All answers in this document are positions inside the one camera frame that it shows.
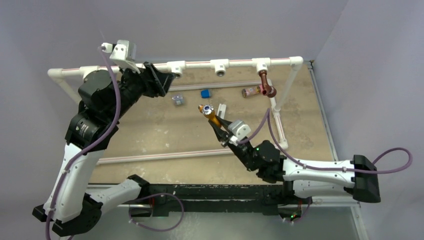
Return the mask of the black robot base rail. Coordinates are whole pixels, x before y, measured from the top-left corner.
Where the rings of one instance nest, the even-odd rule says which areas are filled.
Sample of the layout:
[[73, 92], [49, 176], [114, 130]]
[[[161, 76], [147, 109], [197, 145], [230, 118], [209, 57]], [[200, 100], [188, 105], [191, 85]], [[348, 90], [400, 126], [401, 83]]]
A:
[[279, 207], [290, 205], [297, 211], [311, 197], [294, 194], [293, 185], [225, 184], [150, 184], [130, 204], [146, 204], [155, 217], [171, 212], [185, 213], [260, 213], [277, 216]]

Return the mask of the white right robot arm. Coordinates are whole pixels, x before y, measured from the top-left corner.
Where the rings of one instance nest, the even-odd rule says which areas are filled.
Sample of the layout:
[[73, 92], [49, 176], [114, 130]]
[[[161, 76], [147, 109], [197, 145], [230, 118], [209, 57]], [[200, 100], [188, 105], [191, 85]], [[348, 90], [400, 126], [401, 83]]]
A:
[[246, 136], [250, 127], [241, 120], [217, 117], [208, 123], [220, 144], [228, 147], [248, 171], [264, 182], [286, 185], [280, 196], [288, 204], [299, 198], [332, 194], [350, 195], [363, 203], [381, 202], [377, 168], [363, 155], [333, 162], [289, 158], [269, 140], [253, 146]]

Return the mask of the orange water faucet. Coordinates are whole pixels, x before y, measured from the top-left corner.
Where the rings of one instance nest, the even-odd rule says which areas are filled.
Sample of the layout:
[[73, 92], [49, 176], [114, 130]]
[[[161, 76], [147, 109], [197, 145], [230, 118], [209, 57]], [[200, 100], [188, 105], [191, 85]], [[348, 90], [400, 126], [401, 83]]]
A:
[[200, 104], [198, 106], [198, 110], [200, 113], [203, 114], [205, 118], [207, 118], [209, 121], [211, 121], [213, 124], [215, 124], [217, 127], [221, 128], [222, 125], [219, 122], [215, 109], [210, 104]]

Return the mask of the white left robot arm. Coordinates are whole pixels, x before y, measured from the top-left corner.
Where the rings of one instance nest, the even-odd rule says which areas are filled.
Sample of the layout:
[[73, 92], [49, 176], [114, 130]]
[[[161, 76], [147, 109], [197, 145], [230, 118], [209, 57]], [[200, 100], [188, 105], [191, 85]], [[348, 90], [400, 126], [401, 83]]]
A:
[[122, 183], [97, 193], [87, 193], [89, 180], [112, 136], [119, 119], [142, 97], [164, 97], [177, 77], [159, 71], [145, 62], [139, 71], [121, 71], [121, 80], [111, 69], [90, 72], [79, 87], [81, 101], [65, 134], [64, 156], [54, 188], [47, 201], [32, 214], [46, 224], [46, 238], [51, 232], [73, 237], [90, 231], [108, 211], [134, 201], [149, 199], [149, 183], [131, 175]]

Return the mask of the white PVC pipe frame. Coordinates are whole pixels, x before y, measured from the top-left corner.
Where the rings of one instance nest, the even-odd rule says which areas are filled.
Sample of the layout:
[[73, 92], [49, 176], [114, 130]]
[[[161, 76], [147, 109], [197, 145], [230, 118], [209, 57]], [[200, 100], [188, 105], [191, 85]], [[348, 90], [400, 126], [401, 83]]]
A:
[[[283, 149], [289, 147], [287, 138], [283, 130], [283, 123], [281, 119], [280, 109], [283, 100], [288, 95], [294, 79], [296, 78], [299, 70], [302, 67], [304, 59], [301, 56], [291, 56], [288, 58], [252, 58], [252, 59], [212, 59], [208, 61], [169, 61], [166, 63], [156, 63], [155, 67], [160, 71], [173, 72], [179, 76], [183, 75], [185, 70], [189, 69], [213, 69], [215, 72], [226, 72], [230, 68], [251, 67], [257, 71], [267, 70], [275, 66], [290, 66], [291, 70], [287, 77], [286, 83], [283, 87], [281, 96], [270, 98], [272, 108], [272, 115], [276, 123], [276, 129], [279, 137], [279, 145]], [[70, 87], [66, 82], [67, 77], [85, 77], [87, 74], [101, 70], [102, 67], [94, 66], [81, 66], [79, 68], [51, 68], [47, 71], [47, 75], [52, 81], [60, 86], [65, 93], [75, 102], [79, 103], [79, 95]], [[99, 160], [99, 165], [117, 164], [117, 163], [130, 163], [141, 161], [158, 161], [158, 160], [172, 160], [172, 159], [185, 159], [194, 157], [209, 157], [229, 155], [231, 150], [227, 148], [213, 149], [213, 150], [198, 150], [186, 152], [173, 152], [163, 154], [150, 154], [138, 156], [124, 156], [124, 157], [110, 157], [102, 158]]]

